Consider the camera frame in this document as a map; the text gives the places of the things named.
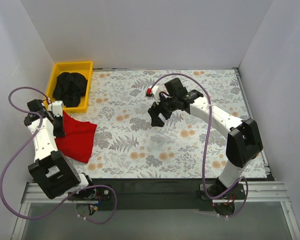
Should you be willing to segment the red t shirt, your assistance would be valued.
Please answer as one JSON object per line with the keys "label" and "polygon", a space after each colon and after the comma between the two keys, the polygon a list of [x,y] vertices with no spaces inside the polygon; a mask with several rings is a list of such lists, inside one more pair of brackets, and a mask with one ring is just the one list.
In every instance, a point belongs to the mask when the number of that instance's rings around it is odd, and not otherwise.
{"label": "red t shirt", "polygon": [[56,146],[65,156],[87,164],[92,155],[97,124],[78,121],[63,112],[65,136],[55,139]]}

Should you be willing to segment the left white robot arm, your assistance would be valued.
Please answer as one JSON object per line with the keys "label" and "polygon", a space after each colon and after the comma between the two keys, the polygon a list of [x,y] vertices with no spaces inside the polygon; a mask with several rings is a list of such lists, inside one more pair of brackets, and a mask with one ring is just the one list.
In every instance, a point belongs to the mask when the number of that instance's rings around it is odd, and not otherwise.
{"label": "left white robot arm", "polygon": [[56,144],[57,137],[66,136],[63,106],[62,101],[55,101],[45,107],[41,99],[27,103],[30,113],[25,117],[24,125],[35,134],[34,163],[28,166],[28,171],[49,199],[75,193],[91,200],[97,193],[92,179],[85,173],[78,173]]}

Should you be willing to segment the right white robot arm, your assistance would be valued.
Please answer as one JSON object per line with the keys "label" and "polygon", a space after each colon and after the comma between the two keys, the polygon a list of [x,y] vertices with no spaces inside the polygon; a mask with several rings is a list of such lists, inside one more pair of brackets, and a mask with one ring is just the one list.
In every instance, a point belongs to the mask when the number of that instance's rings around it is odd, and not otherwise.
{"label": "right white robot arm", "polygon": [[164,84],[166,92],[156,83],[145,94],[153,97],[154,102],[148,109],[152,127],[163,127],[174,111],[184,111],[208,124],[208,129],[216,129],[226,139],[227,163],[221,174],[210,187],[203,186],[204,195],[209,199],[227,199],[235,192],[235,186],[243,179],[243,172],[263,150],[257,122],[248,118],[232,116],[221,108],[212,105],[206,90],[188,91],[179,79],[175,78]]}

